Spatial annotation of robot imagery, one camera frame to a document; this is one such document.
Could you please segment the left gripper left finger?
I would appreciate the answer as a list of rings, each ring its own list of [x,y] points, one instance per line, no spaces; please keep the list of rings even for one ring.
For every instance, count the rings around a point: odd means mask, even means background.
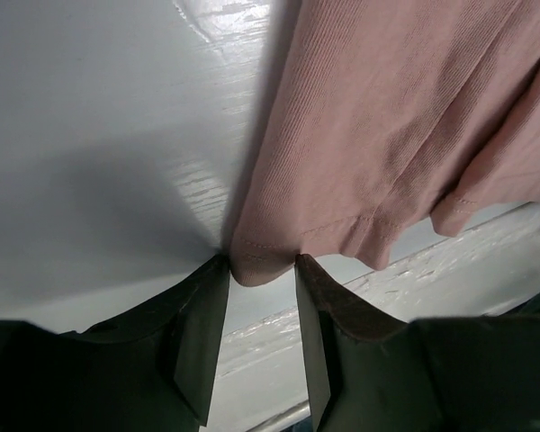
[[[229,290],[229,260],[217,255],[82,333],[0,320],[0,431],[204,427]]]

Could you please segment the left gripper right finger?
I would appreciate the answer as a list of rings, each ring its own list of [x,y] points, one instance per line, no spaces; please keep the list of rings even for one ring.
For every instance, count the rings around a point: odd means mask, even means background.
[[[295,260],[316,431],[540,431],[540,293],[498,316],[404,322]]]

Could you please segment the pink pixel-print t-shirt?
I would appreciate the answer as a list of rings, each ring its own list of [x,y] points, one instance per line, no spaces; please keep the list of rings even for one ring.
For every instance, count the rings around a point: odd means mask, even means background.
[[[430,219],[540,203],[540,1],[305,1],[230,243],[245,286],[299,254],[380,270]]]

